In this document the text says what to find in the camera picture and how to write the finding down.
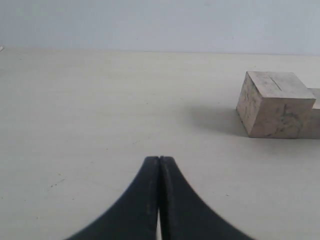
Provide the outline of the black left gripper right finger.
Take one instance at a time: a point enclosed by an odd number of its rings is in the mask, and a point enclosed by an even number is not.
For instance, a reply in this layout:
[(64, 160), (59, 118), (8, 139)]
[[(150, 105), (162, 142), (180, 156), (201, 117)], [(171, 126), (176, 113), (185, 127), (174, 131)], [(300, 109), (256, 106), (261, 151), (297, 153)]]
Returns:
[(215, 213), (170, 156), (160, 157), (158, 209), (163, 240), (251, 240)]

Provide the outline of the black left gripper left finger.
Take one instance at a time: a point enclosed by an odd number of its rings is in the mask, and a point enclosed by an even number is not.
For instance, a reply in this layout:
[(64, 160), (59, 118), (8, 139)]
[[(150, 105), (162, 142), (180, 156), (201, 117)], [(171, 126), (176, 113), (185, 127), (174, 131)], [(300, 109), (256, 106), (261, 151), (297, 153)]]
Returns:
[(100, 217), (70, 240), (155, 240), (160, 159), (148, 156), (132, 183)]

